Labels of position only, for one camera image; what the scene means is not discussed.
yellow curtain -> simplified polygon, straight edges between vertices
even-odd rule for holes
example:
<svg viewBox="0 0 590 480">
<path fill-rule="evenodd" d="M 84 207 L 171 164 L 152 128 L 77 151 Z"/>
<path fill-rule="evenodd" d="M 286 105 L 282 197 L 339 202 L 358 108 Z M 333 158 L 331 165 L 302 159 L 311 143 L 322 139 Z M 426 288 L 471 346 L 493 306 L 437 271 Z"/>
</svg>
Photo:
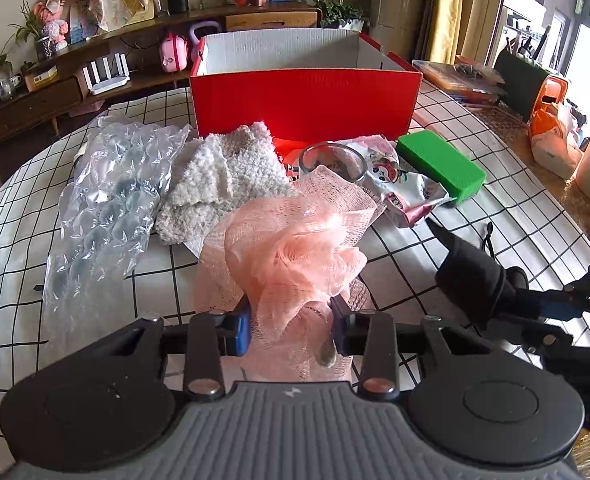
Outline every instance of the yellow curtain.
<svg viewBox="0 0 590 480">
<path fill-rule="evenodd" d="M 502 0 L 434 0 L 424 59 L 485 62 Z"/>
</svg>

pink mini suitcase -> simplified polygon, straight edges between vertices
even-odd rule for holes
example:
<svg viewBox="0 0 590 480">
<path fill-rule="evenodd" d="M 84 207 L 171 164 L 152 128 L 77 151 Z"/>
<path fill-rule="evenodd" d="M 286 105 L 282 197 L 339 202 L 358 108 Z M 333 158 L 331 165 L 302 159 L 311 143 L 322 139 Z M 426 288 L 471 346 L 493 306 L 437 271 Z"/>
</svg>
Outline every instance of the pink mini suitcase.
<svg viewBox="0 0 590 480">
<path fill-rule="evenodd" d="M 164 72 L 179 72 L 188 65 L 188 47 L 186 40 L 174 32 L 169 32 L 159 46 L 159 56 Z"/>
</svg>

gray ribbed panel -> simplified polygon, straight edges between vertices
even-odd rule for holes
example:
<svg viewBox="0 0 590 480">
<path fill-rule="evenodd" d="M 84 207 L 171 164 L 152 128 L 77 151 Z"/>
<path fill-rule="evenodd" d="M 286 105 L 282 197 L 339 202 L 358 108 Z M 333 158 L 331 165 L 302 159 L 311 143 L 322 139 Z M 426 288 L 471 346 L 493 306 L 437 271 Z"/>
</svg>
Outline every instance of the gray ribbed panel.
<svg viewBox="0 0 590 480">
<path fill-rule="evenodd" d="M 562 462 L 524 472 L 457 463 L 418 438 L 398 408 L 360 399 L 348 383 L 239 383 L 225 400 L 190 405 L 169 438 L 132 462 L 88 474 L 21 463 L 4 478 L 581 480 Z"/>
</svg>

cabinet leg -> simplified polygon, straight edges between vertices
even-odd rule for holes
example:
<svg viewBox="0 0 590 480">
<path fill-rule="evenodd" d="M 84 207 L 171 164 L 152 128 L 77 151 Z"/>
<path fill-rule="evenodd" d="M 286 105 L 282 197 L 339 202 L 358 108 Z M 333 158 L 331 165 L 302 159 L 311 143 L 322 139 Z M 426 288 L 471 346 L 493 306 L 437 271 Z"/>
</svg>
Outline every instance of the cabinet leg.
<svg viewBox="0 0 590 480">
<path fill-rule="evenodd" d="M 53 125 L 53 130 L 55 131 L 55 136 L 59 139 L 59 125 L 57 124 L 57 118 L 53 117 L 50 120 L 50 123 Z"/>
</svg>

bubble wrap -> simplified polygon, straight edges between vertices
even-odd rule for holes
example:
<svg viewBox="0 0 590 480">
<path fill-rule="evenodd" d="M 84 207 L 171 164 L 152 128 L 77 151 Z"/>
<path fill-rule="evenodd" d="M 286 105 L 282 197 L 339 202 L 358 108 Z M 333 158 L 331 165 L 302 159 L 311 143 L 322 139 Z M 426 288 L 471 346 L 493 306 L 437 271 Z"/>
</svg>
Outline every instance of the bubble wrap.
<svg viewBox="0 0 590 480">
<path fill-rule="evenodd" d="M 123 279 L 148 246 L 172 160 L 190 131 L 119 117 L 102 117 L 99 126 L 59 198 L 43 293 L 46 363 L 132 320 Z"/>
<path fill-rule="evenodd" d="M 366 256 L 354 247 L 376 209 L 372 199 L 323 166 L 300 178 L 302 196 L 259 198 L 229 213 L 204 241 L 197 312 L 232 310 L 244 293 L 252 341 L 241 359 L 224 360 L 227 382 L 350 379 L 351 358 L 336 354 L 330 298 L 353 310 L 370 297 L 355 280 Z"/>
</svg>

